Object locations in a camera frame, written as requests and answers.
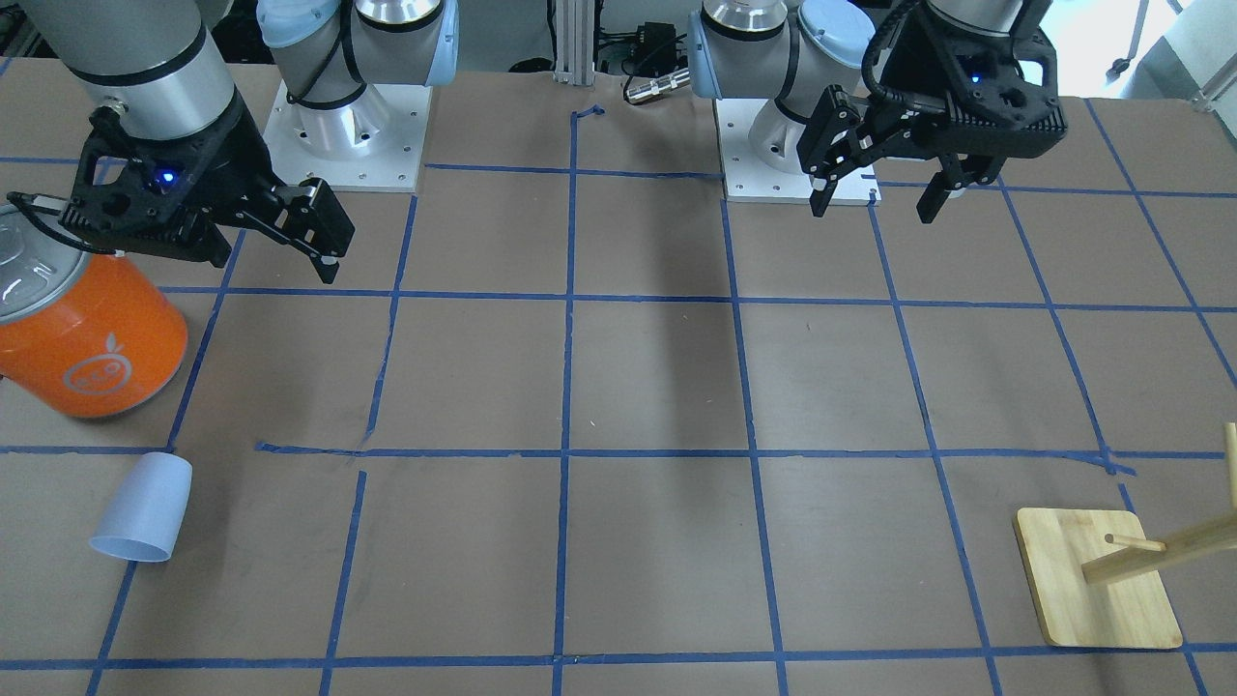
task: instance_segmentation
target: wooden base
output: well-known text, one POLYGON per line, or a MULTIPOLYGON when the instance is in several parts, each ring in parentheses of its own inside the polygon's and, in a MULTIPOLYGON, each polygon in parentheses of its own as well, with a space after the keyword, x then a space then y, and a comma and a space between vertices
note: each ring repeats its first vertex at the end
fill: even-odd
POLYGON ((1039 628, 1063 648, 1180 648, 1181 629, 1158 572, 1087 585, 1082 564, 1118 551, 1103 535, 1145 539, 1133 513, 1023 508, 1014 519, 1039 628))

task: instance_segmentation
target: wooden stand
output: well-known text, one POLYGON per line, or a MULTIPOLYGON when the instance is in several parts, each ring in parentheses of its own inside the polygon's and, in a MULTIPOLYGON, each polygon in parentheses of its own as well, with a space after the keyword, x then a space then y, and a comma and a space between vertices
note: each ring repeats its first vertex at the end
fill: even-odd
MULTIPOLYGON (((1225 427, 1237 509, 1237 425, 1225 427)), ((1159 569, 1237 545, 1237 512, 1149 540, 1133 513, 1023 508, 1014 519, 1027 580, 1050 645, 1171 649, 1181 645, 1159 569), (1113 546, 1123 546, 1112 551, 1113 546)))

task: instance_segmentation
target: wooden dowel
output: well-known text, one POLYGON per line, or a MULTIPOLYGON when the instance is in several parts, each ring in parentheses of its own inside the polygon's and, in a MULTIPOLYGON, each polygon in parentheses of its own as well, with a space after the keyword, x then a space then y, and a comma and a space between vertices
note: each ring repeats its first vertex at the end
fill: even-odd
POLYGON ((1170 534, 1164 545, 1163 553, 1122 549, 1101 556, 1082 564, 1082 577, 1091 585, 1105 585, 1231 549, 1237 545, 1237 512, 1170 534))
POLYGON ((1237 424, 1225 424, 1225 462, 1228 464, 1228 490, 1237 511, 1237 424))
POLYGON ((1103 540, 1108 544, 1116 544, 1117 546, 1128 546, 1131 549, 1142 549, 1143 551, 1168 551, 1168 544, 1163 541, 1152 541, 1150 539, 1138 539, 1134 537, 1124 537, 1121 534, 1105 534, 1103 540))

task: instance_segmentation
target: blue grid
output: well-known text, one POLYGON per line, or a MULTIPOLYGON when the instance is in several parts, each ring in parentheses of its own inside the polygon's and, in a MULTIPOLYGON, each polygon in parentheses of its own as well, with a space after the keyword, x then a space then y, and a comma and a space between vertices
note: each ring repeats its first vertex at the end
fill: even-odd
MULTIPOLYGON (((0 75, 9 68, 11 59, 5 61, 0 64, 0 75)), ((339 455, 346 457, 508 457, 513 455, 522 455, 529 457, 558 457, 562 464, 562 478, 560 478, 560 499, 559 499, 559 543, 558 543, 558 567, 557 567, 557 586, 555 586, 555 627, 554 627, 554 654, 553 655, 492 655, 492 656, 465 656, 465 655, 443 655, 443 656, 383 656, 383 658, 336 658, 335 651, 339 642, 339 634, 343 624, 344 606, 348 596, 348 586, 351 575, 351 560, 356 548, 356 538, 359 534, 359 524, 361 519, 361 509, 364 506, 364 494, 366 485, 365 472, 359 472, 356 482, 356 494, 353 513, 349 523, 348 543, 345 546, 345 554, 343 560, 343 566, 340 570, 340 581, 336 593, 335 608, 333 613, 330 637, 328 640, 328 647, 325 655, 323 658, 285 658, 285 659, 239 659, 239 658, 204 658, 204 659, 111 659, 110 650, 111 643, 115 638, 119 623, 129 597, 130 588, 132 586, 134 575, 136 572, 136 564, 130 562, 125 570, 124 577, 121 579, 120 588, 118 591, 116 601, 113 608, 111 617, 105 630, 98 658, 94 660, 75 660, 75 659, 62 659, 62 660, 0 660, 0 671, 14 671, 14 670, 80 670, 90 671, 92 679, 87 690, 88 696, 96 692, 99 681, 104 671, 108 670, 147 670, 147 669, 320 669, 323 671, 320 694, 327 695, 330 691, 332 674, 334 670, 339 669, 364 669, 364 668, 434 668, 434 666, 550 666, 554 673, 553 679, 553 695, 559 696, 562 692, 562 671, 565 664, 571 665, 599 665, 599 664, 705 664, 705 663, 773 663, 777 666, 778 673, 778 686, 779 694, 787 695, 789 687, 785 677, 785 664, 787 663, 799 663, 799 661, 841 661, 841 660, 922 660, 922 659, 977 659, 981 658, 988 666, 988 674, 992 681, 993 694, 999 695, 1002 692, 999 676, 996 669, 997 658, 1011 658, 1011 656, 1047 656, 1047 655, 1068 655, 1068 654, 1124 654, 1124 653, 1139 653, 1134 650, 1121 650, 1121 649, 1059 649, 1049 648, 1043 645, 1029 645, 1029 647, 993 647, 991 645, 983 622, 982 607, 980 606, 978 595, 975 587, 974 579, 970 572, 970 562, 966 555, 966 549, 962 541, 961 528, 957 520, 956 509, 954 507, 952 496, 949 488, 949 481, 945 475, 943 460, 949 457, 1037 457, 1037 459, 1064 459, 1074 460, 1077 462, 1100 466, 1108 471, 1108 473, 1119 473, 1126 476, 1137 476, 1134 470, 1121 466, 1112 461, 1113 457, 1119 459, 1150 459, 1150 460, 1222 460, 1221 452, 1148 452, 1148 451, 1121 451, 1110 450, 1106 445, 1102 433, 1100 430, 1098 420, 1095 415, 1095 410, 1090 404, 1090 399, 1086 392, 1086 384, 1082 378, 1081 371, 1077 368, 1076 361, 1072 356, 1072 350, 1069 345, 1069 339, 1065 335, 1064 326, 1061 325, 1058 315, 1058 309, 1076 309, 1076 310, 1137 310, 1137 312, 1191 312, 1195 313, 1202 324, 1209 339, 1211 340, 1217 359, 1221 365, 1227 371, 1233 384, 1237 386, 1237 376, 1233 375, 1233 370, 1225 356, 1222 347, 1215 337, 1210 324, 1206 320, 1206 314, 1209 313, 1235 313, 1237 307, 1206 307, 1200 305, 1190 291, 1184 274, 1181 273, 1179 266, 1171 256, 1168 245, 1164 242, 1153 216, 1150 215, 1144 199, 1153 197, 1180 197, 1180 198, 1237 198, 1237 193, 1232 192, 1202 192, 1202 193, 1189 193, 1189 192, 1147 192, 1139 190, 1133 179, 1129 177, 1121 157, 1103 129, 1103 124, 1098 114, 1095 111, 1094 106, 1087 103, 1092 117, 1100 126, 1103 134, 1105 141, 1108 145, 1115 159, 1118 163, 1127 183, 1129 184, 1128 190, 1110 190, 1110 189, 1065 189, 1065 188, 1047 188, 1047 187, 1016 187, 1007 185, 1003 180, 998 183, 996 189, 1004 195, 1008 204, 1012 218, 1018 227, 1019 236, 1024 244, 1028 253, 1028 258, 1035 271, 1037 279, 1044 294, 1043 303, 1030 303, 1030 302, 944 302, 944 300, 927 300, 927 299, 901 299, 897 295, 894 279, 892 269, 888 263, 888 257, 886 253, 883 239, 881 236, 878 215, 875 206, 868 208, 870 219, 873 227, 873 234, 876 236, 878 252, 881 255, 882 267, 886 274, 886 281, 889 289, 889 297, 886 298, 861 298, 861 299, 847 299, 847 298, 795 298, 795 297, 741 297, 737 287, 736 269, 735 269, 735 257, 734 248, 730 237, 729 226, 729 214, 725 202, 722 202, 722 219, 724 219, 724 234, 726 241, 726 255, 727 255, 727 267, 730 273, 731 293, 729 297, 678 297, 678 295, 612 295, 612 294, 575 294, 574 293, 574 263, 575 263, 575 189, 576 180, 580 176, 610 176, 610 177, 638 177, 638 178, 720 178, 716 173, 703 173, 703 172, 672 172, 672 173, 648 173, 648 172, 622 172, 622 171, 607 171, 607 169, 580 169, 576 166, 576 150, 578 150, 578 132, 576 124, 580 117, 585 117, 590 114, 604 112, 600 108, 594 108, 584 112, 571 114, 571 166, 569 168, 534 168, 534 167, 491 167, 491 166, 460 166, 460 164, 427 164, 429 168, 454 168, 454 169, 475 169, 475 171, 496 171, 496 172, 526 172, 526 173, 546 173, 546 174, 565 174, 570 178, 570 214, 569 214, 569 242, 568 242, 568 291, 565 294, 554 293, 502 293, 502 292, 432 292, 432 291, 404 291, 402 289, 402 276, 404 268, 404 261, 407 258, 409 241, 412 235, 412 224, 416 213, 416 197, 412 198, 408 220, 404 230, 404 239, 400 256, 400 265, 396 274, 393 287, 390 292, 385 291, 364 291, 364 289, 329 289, 329 288, 262 288, 262 287, 231 287, 230 278, 235 268, 236 260, 240 256, 241 246, 245 239, 245 232, 241 231, 236 248, 229 260, 225 268, 221 283, 218 287, 165 287, 166 292, 184 292, 184 293, 214 293, 215 303, 212 309, 210 319, 208 320, 207 329, 203 334, 202 341, 199 344, 198 354, 194 359, 193 368, 190 370, 190 377, 188 384, 186 386, 184 393, 179 408, 177 409, 177 417, 173 423, 172 430, 168 436, 167 446, 163 449, 150 449, 150 448, 95 448, 95 446, 64 446, 64 448, 42 448, 42 446, 0 446, 0 454, 85 454, 85 455, 139 455, 147 451, 171 451, 176 446, 177 435, 183 425, 184 413, 192 399, 193 388, 197 383, 199 371, 204 357, 207 355, 210 336, 223 302, 228 294, 314 294, 314 295, 369 295, 369 297, 388 297, 391 300, 390 309, 390 333, 385 345, 382 368, 375 381, 374 401, 371 404, 370 419, 366 429, 366 439, 374 431, 377 423, 379 408, 381 404, 381 394, 385 377, 385 368, 387 361, 390 360, 391 341, 393 336, 395 324, 398 314, 398 302, 403 297, 449 297, 449 298, 484 298, 484 299, 547 299, 547 300, 565 300, 567 302, 567 333, 564 344, 564 394, 563 394, 563 436, 560 450, 547 450, 547 451, 521 451, 521 450, 324 450, 324 449, 307 449, 307 448, 294 448, 294 446, 277 446, 270 444, 259 445, 260 451, 272 452, 277 455, 298 455, 298 454, 328 454, 339 455), (1173 267, 1174 273, 1183 288, 1185 294, 1186 305, 1137 305, 1137 304, 1059 304, 1053 302, 1047 283, 1039 272, 1038 263, 1034 258, 1034 252, 1030 244, 1022 229, 1021 220, 1018 219, 1017 209, 1013 204, 1009 192, 1028 190, 1028 192, 1043 192, 1043 193, 1061 193, 1061 194, 1084 194, 1084 195, 1133 195, 1138 200, 1141 209, 1147 219, 1148 226, 1152 234, 1155 236, 1160 248, 1164 252, 1165 260, 1173 267), (590 299, 590 300, 611 300, 611 302, 729 302, 734 310, 734 323, 735 323, 735 335, 738 347, 738 365, 740 365, 740 378, 743 392, 743 407, 745 407, 745 419, 747 427, 748 448, 747 450, 715 450, 715 451, 678 451, 678 450, 574 450, 570 448, 570 373, 571 373, 571 321, 573 321, 573 305, 576 299, 590 299), (917 451, 776 451, 776 450, 760 450, 756 441, 755 422, 752 415, 751 405, 751 393, 750 384, 747 380, 747 362, 746 362, 746 347, 743 342, 742 334, 742 305, 745 304, 761 304, 761 303, 790 303, 790 304, 866 304, 866 305, 887 305, 894 312, 894 316, 898 323, 899 334, 902 336, 903 350, 907 359, 908 370, 912 376, 912 382, 915 388, 917 401, 919 403, 920 413, 923 417, 924 433, 928 439, 928 450, 917 451), (923 388, 919 381, 919 371, 915 365, 913 346, 910 344, 910 337, 905 328, 905 321, 903 318, 903 307, 988 307, 988 308, 1011 308, 1011 309, 1039 309, 1048 310, 1054 319, 1054 324, 1060 334, 1063 350, 1066 352, 1071 370, 1075 375, 1077 386, 1084 396, 1084 401, 1087 404, 1089 417, 1092 422, 1092 427, 1096 431, 1096 439, 1098 449, 1096 451, 1027 451, 1027 450, 941 450, 936 446, 935 435, 933 433, 933 427, 928 415, 927 399, 923 393, 923 388), (764 579, 766 590, 769 605, 769 617, 771 628, 773 630, 773 644, 774 650, 772 651, 747 651, 747 653, 673 653, 673 654, 606 654, 606 655, 565 655, 564 654, 564 609, 565 609, 565 582, 567 582, 567 522, 568 522, 568 476, 569 476, 569 461, 570 457, 747 457, 752 466, 752 482, 753 482, 753 494, 755 506, 757 513, 757 522, 760 527, 761 538, 761 551, 762 562, 764 566, 764 579), (951 529, 954 533, 954 540, 957 548, 959 560, 962 566, 964 577, 967 584, 967 590, 972 605, 972 611, 975 613, 976 628, 980 634, 981 645, 978 648, 959 648, 959 649, 912 649, 912 650, 831 650, 831 651, 793 651, 784 650, 782 647, 779 621, 778 621, 778 607, 777 607, 777 593, 774 587, 774 570, 772 567, 772 559, 768 549, 767 528, 764 523, 764 509, 763 509, 763 496, 761 487, 761 471, 760 460, 762 459, 777 459, 777 457, 814 457, 814 459, 839 459, 839 457, 907 457, 907 459, 931 459, 936 473, 938 481, 941 488, 941 496, 944 498, 951 529)), ((61 158, 42 158, 42 157, 0 157, 0 162, 15 162, 15 163, 42 163, 42 164, 75 164, 74 159, 61 159, 61 158)), ((884 185, 894 187, 922 187, 922 183, 914 182, 881 182, 884 185)), ((1128 491, 1124 483, 1118 482, 1119 492, 1126 501, 1127 508, 1133 511, 1133 504, 1129 499, 1128 491)), ((1190 671, 1195 679, 1197 690, 1200 695, 1206 695, 1206 686, 1202 682, 1201 674, 1199 673, 1197 665, 1194 660, 1194 655, 1199 653, 1235 653, 1237 651, 1237 643, 1209 643, 1209 644, 1194 644, 1186 642, 1186 644, 1178 650, 1186 659, 1190 671)))

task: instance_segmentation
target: transparent lid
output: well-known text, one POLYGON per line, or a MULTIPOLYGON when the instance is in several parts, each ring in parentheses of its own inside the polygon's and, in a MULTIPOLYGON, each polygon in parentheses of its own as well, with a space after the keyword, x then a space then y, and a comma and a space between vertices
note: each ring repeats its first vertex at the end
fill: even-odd
MULTIPOLYGON (((56 218, 38 216, 53 229, 56 218)), ((35 229, 12 205, 0 206, 0 323, 32 314, 63 294, 85 268, 85 252, 35 229)))

